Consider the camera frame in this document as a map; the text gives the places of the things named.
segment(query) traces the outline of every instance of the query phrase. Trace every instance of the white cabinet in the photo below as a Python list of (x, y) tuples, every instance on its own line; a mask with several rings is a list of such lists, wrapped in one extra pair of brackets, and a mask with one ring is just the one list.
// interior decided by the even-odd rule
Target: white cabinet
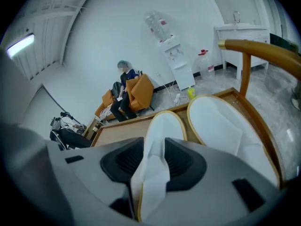
[(180, 90), (195, 85), (190, 62), (176, 36), (161, 42), (160, 47), (168, 62)]
[[(261, 25), (251, 24), (225, 24), (223, 26), (214, 27), (217, 31), (219, 40), (252, 40), (269, 44), (269, 30)], [(230, 50), (222, 50), (222, 65), (226, 69), (226, 62), (229, 62), (237, 67), (236, 78), (240, 80), (241, 71), (243, 68), (242, 53)], [(265, 64), (268, 68), (269, 63), (263, 59), (252, 56), (251, 67)]]

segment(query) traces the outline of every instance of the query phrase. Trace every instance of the person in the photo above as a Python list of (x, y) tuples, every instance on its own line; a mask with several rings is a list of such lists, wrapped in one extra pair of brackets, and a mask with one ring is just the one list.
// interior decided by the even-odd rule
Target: person
[(297, 110), (301, 111), (301, 81), (298, 81), (297, 86), (292, 91), (293, 97), (291, 102)]
[(68, 112), (61, 112), (60, 119), (60, 136), (64, 143), (78, 148), (90, 147), (92, 141), (84, 138), (74, 131), (74, 128), (85, 130), (85, 126), (74, 124), (73, 116)]
[(126, 80), (138, 78), (138, 74), (136, 74), (135, 70), (130, 70), (128, 68), (127, 61), (119, 61), (117, 67), (123, 72), (123, 74), (120, 76), (121, 88), (119, 99), (116, 99), (115, 102), (112, 104), (111, 112), (117, 118), (117, 120), (121, 122), (126, 121), (127, 118), (119, 111), (119, 107), (128, 116), (129, 119), (137, 117), (137, 115), (129, 108), (130, 99), (127, 92)]

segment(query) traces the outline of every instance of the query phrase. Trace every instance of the tile floor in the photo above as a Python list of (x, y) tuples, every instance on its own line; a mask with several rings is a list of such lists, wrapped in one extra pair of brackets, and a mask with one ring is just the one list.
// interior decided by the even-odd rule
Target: tile floor
[[(236, 80), (236, 68), (215, 71), (212, 81), (205, 81), (201, 77), (195, 78), (196, 95), (211, 95), (234, 87), (240, 88), (240, 81)], [(297, 80), (282, 69), (269, 65), (268, 70), (263, 66), (252, 68), (250, 83), (246, 98), (260, 113), (270, 128), (285, 168), (285, 177), (293, 178), (297, 166), (301, 166), (301, 112), (295, 109), (290, 101), (292, 91)], [(168, 88), (170, 95), (175, 98), (177, 92)], [(187, 99), (180, 98), (180, 105)], [(174, 106), (174, 102), (166, 89), (154, 93), (151, 106), (155, 112), (163, 111)], [(150, 108), (142, 110), (139, 116), (154, 113)]]

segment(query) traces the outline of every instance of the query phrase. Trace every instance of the ceiling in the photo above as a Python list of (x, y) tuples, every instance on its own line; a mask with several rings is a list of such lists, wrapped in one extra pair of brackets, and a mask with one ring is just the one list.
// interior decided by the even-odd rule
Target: ceiling
[(87, 0), (27, 0), (8, 27), (1, 48), (34, 34), (34, 43), (21, 50), (13, 61), (29, 80), (54, 62), (63, 64), (64, 51), (72, 25), (85, 11)]

